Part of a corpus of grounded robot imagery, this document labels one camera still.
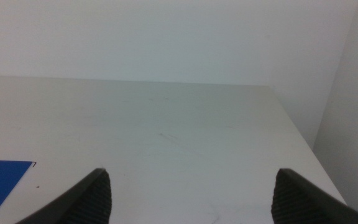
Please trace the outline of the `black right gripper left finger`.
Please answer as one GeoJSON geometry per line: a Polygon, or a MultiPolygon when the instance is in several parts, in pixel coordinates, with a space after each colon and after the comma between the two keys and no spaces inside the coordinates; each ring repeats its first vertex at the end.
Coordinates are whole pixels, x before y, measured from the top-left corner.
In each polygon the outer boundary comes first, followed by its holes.
{"type": "Polygon", "coordinates": [[[17,224],[108,224],[111,210],[109,174],[105,169],[97,168],[17,224]]]}

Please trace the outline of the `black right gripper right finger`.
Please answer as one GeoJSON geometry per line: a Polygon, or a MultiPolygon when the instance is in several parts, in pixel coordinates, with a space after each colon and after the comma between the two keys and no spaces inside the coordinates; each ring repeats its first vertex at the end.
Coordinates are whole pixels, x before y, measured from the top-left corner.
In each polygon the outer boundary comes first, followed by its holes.
{"type": "Polygon", "coordinates": [[[271,206],[275,224],[358,224],[358,211],[292,169],[279,169],[271,206]]]}

